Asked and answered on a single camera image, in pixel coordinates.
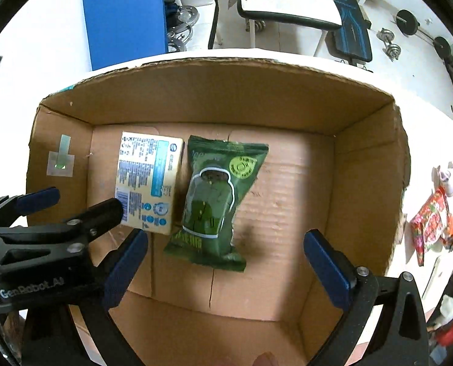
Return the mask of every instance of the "barcode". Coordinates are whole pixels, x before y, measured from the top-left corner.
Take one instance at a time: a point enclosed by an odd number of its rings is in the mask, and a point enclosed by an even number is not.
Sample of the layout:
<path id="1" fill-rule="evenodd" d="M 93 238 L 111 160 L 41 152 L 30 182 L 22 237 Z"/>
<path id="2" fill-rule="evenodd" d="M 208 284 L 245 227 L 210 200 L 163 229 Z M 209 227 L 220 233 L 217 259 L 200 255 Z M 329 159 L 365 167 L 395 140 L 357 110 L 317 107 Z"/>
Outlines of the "barcode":
<path id="1" fill-rule="evenodd" d="M 116 198 L 122 203 L 123 217 L 122 221 L 128 221 L 128 193 L 116 190 Z"/>

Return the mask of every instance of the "cardboard box flap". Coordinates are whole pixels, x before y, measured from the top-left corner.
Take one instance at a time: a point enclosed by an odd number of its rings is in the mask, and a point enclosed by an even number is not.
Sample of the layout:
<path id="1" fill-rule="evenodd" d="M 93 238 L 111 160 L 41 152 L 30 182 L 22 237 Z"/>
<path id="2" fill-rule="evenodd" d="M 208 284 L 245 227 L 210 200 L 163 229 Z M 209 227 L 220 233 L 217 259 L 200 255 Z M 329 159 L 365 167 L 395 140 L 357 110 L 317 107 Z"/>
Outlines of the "cardboard box flap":
<path id="1" fill-rule="evenodd" d="M 103 74 L 42 103 L 92 125 L 222 123 L 334 135 L 391 102 L 367 84 L 308 67 L 196 58 Z"/>
<path id="2" fill-rule="evenodd" d="M 77 326 L 86 330 L 79 309 L 71 309 Z M 264 352 L 275 354 L 283 365 L 305 366 L 308 361 L 298 329 L 283 323 L 207 315 L 131 292 L 110 315 L 145 364 L 250 366 Z"/>
<path id="3" fill-rule="evenodd" d="M 87 165 L 91 125 L 40 106 L 33 124 L 27 171 L 27 193 L 55 186 L 61 193 L 57 206 L 27 217 L 29 225 L 60 222 L 86 209 Z M 72 177 L 48 176 L 49 152 L 59 151 L 61 135 L 71 137 L 69 154 L 74 156 Z"/>
<path id="4" fill-rule="evenodd" d="M 408 142 L 399 109 L 384 107 L 347 128 L 336 137 L 335 150 L 325 236 L 353 265 L 384 275 L 409 179 Z M 341 314 L 315 281 L 300 319 L 308 357 L 318 351 Z"/>

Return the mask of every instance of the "screw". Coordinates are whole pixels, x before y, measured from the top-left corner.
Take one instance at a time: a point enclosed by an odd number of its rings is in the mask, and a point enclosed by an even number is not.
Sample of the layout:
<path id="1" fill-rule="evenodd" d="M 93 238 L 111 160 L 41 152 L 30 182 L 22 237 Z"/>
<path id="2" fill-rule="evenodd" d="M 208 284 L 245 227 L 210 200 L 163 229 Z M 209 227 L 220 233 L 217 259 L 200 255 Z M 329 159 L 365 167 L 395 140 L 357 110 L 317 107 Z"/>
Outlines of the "screw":
<path id="1" fill-rule="evenodd" d="M 357 267 L 357 274 L 362 277 L 369 275 L 369 269 L 367 267 Z"/>
<path id="2" fill-rule="evenodd" d="M 78 218 L 73 218 L 67 222 L 67 225 L 78 225 L 81 221 Z"/>
<path id="3" fill-rule="evenodd" d="M 67 248 L 67 251 L 69 253 L 78 253 L 83 249 L 84 249 L 84 244 L 82 244 L 80 242 L 76 242 L 76 243 L 72 243 L 71 245 L 69 245 L 69 247 Z"/>
<path id="4" fill-rule="evenodd" d="M 403 272 L 403 278 L 408 282 L 411 282 L 413 280 L 413 276 L 407 271 Z"/>

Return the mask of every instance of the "blue box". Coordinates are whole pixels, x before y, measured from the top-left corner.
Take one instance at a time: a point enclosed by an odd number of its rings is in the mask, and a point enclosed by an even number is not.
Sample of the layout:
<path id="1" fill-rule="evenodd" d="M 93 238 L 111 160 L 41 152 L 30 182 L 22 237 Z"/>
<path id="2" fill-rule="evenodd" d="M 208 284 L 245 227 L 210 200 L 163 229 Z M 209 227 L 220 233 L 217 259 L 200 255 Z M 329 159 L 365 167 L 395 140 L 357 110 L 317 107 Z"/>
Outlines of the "blue box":
<path id="1" fill-rule="evenodd" d="M 166 53 L 164 0 L 83 0 L 93 70 Z"/>

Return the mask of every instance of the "cardboard box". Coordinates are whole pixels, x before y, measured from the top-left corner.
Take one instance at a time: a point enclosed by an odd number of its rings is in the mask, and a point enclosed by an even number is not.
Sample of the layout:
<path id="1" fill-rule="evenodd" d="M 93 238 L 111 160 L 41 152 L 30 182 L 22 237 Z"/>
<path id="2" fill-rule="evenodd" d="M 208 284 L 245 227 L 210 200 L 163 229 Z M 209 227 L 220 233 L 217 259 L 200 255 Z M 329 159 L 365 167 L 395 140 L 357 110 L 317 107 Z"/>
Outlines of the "cardboard box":
<path id="1" fill-rule="evenodd" d="M 122 224 L 169 235 L 183 140 L 123 132 L 118 153 L 115 198 Z"/>
<path id="2" fill-rule="evenodd" d="M 264 351 L 279 364 L 306 364 L 340 316 L 305 260 L 309 229 L 320 229 L 354 265 L 385 273 L 409 181 L 400 110 L 388 92 L 364 82 L 373 74 L 323 63 L 360 80 L 349 79 L 308 67 L 323 59 L 301 58 L 304 67 L 232 57 L 152 62 L 83 80 L 40 104 L 27 191 L 56 186 L 61 201 L 29 224 L 59 221 L 113 197 L 123 131 L 269 144 L 236 214 L 244 273 L 166 256 L 167 238 L 150 235 L 130 292 L 111 310 L 145 364 L 211 366 L 229 357 L 247 366 Z M 179 99 L 175 83 L 187 84 Z M 48 153 L 62 134 L 71 136 L 73 176 L 46 176 Z M 177 224 L 190 176 L 184 153 Z M 110 236 L 95 241 L 94 261 L 115 246 Z"/>

